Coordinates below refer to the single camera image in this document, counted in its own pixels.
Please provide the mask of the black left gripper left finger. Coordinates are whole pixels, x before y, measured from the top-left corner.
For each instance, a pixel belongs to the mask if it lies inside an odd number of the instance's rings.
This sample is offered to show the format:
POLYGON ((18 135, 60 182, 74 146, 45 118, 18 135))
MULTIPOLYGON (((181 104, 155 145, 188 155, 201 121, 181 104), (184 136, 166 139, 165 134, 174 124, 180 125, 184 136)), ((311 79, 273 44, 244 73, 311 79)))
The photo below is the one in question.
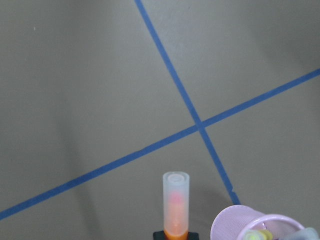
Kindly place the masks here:
POLYGON ((166 235, 164 231, 155 231, 152 234, 152 239, 153 240, 166 240, 166 235))

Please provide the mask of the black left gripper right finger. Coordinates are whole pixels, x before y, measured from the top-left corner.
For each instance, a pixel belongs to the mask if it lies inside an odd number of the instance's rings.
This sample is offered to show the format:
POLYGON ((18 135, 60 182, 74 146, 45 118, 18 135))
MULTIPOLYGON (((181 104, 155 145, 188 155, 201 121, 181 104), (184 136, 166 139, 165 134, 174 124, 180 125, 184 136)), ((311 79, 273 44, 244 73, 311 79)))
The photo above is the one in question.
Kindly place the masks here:
POLYGON ((188 232, 187 240, 199 240, 199 234, 197 232, 188 232))

